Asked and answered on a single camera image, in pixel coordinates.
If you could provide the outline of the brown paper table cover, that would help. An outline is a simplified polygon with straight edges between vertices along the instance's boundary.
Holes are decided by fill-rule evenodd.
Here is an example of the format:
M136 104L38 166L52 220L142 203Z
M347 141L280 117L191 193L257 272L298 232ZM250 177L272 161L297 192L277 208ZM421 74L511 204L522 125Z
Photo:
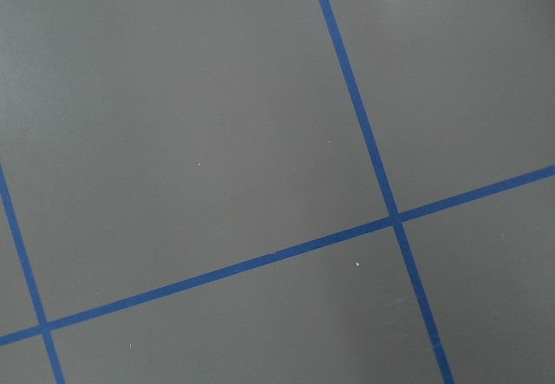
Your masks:
M1 0L4 383L551 383L554 0Z

